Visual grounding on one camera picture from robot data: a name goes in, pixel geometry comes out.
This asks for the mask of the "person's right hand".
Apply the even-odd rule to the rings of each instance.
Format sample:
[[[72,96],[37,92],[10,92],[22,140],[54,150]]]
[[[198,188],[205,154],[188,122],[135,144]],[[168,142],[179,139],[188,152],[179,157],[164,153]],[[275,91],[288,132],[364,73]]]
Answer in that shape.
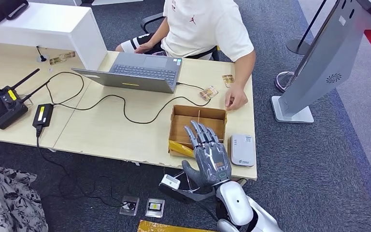
[[[135,53],[136,54],[145,54],[147,52],[149,52],[150,50],[152,50],[154,48],[155,44],[148,41],[146,43],[143,43],[143,44],[140,44],[136,49],[135,49]]]

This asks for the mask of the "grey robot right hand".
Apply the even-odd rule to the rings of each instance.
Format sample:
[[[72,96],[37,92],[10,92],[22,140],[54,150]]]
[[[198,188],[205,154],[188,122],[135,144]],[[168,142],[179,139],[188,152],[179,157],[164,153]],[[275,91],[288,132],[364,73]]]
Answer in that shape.
[[[183,171],[201,188],[229,181],[232,168],[224,144],[213,129],[194,120],[191,124],[195,132],[189,126],[184,126],[184,129],[192,143],[193,157],[199,169],[195,170],[187,160],[183,160]]]

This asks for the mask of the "person's left hand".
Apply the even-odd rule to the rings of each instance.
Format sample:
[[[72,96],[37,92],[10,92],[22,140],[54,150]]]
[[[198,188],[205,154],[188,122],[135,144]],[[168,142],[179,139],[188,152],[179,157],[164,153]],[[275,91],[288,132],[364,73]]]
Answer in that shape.
[[[233,84],[225,94],[225,109],[237,110],[248,103],[248,98],[244,92],[244,88],[237,84]]]

